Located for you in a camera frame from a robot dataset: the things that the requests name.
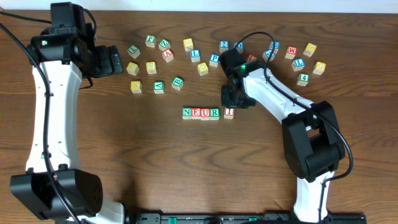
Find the red I wooden block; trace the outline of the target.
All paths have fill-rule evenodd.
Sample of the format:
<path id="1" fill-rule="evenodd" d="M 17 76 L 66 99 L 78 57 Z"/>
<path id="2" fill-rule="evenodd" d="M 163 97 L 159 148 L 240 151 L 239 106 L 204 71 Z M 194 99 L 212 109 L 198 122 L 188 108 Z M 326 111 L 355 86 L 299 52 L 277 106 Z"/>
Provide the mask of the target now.
<path id="1" fill-rule="evenodd" d="M 225 108 L 224 109 L 224 119 L 233 119 L 234 118 L 235 109 L 234 108 Z"/>

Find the green R wooden block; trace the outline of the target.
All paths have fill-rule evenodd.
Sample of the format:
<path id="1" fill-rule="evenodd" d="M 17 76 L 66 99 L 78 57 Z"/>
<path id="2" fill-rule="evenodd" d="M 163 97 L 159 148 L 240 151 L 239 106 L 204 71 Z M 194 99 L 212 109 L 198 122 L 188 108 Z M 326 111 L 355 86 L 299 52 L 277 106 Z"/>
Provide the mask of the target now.
<path id="1" fill-rule="evenodd" d="M 220 119 L 220 109 L 219 108 L 211 108 L 210 109 L 210 119 L 211 120 L 219 120 Z"/>

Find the red E wooden block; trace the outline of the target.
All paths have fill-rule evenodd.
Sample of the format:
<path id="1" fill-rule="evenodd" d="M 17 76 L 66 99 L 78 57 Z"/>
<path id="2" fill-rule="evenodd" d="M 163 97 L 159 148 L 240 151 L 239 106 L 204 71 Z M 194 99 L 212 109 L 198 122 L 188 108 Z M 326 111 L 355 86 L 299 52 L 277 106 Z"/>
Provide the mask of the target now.
<path id="1" fill-rule="evenodd" d="M 201 119 L 201 109 L 191 108 L 192 119 Z"/>

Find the blue P wooden block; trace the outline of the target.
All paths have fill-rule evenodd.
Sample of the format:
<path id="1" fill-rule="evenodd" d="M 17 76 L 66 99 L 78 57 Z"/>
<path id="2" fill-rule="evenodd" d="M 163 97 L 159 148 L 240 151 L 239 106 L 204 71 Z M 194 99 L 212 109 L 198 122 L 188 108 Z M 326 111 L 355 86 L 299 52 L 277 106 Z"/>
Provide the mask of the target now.
<path id="1" fill-rule="evenodd" d="M 219 55 L 218 54 L 211 54 L 209 64 L 212 67 L 217 67 L 219 64 Z"/>

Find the yellow S wooden block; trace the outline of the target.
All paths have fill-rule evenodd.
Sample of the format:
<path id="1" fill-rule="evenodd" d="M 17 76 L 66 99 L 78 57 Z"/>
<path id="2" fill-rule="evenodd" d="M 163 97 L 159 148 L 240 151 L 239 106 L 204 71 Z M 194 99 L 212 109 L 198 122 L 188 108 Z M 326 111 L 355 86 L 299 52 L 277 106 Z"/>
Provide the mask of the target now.
<path id="1" fill-rule="evenodd" d="M 146 69 L 149 75 L 157 73 L 157 67 L 154 61 L 146 62 Z"/>

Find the green N wooden block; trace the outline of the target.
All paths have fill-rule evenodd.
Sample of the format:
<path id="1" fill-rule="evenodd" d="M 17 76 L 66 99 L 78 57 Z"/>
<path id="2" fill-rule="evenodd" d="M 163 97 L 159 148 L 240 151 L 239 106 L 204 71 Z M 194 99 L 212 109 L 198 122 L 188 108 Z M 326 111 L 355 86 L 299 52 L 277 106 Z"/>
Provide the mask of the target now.
<path id="1" fill-rule="evenodd" d="M 192 109 L 189 107 L 182 108 L 182 119 L 191 119 L 192 118 Z"/>

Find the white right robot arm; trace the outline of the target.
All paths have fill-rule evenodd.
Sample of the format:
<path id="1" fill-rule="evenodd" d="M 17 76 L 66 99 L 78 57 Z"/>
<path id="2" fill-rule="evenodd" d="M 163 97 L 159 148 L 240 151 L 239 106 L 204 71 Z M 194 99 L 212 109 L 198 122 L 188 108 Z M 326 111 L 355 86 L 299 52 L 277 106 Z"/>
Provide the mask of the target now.
<path id="1" fill-rule="evenodd" d="M 333 107 L 294 93 L 258 60 L 224 58 L 220 65 L 228 79 L 222 87 L 223 106 L 248 108 L 260 103 L 282 125 L 285 160 L 297 177 L 295 216 L 306 223 L 324 221 L 328 180 L 345 156 Z"/>

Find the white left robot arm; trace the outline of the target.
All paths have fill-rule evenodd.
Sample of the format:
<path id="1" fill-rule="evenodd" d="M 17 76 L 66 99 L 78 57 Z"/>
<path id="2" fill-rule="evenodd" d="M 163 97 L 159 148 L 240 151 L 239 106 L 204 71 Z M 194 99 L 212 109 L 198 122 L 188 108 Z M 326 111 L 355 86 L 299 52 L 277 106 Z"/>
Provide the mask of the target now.
<path id="1" fill-rule="evenodd" d="M 56 223 L 130 223 L 123 204 L 104 196 L 97 175 L 81 169 L 76 114 L 83 79 L 119 74 L 118 48 L 88 32 L 42 34 L 24 47 L 35 81 L 34 139 L 12 194 L 38 219 Z"/>

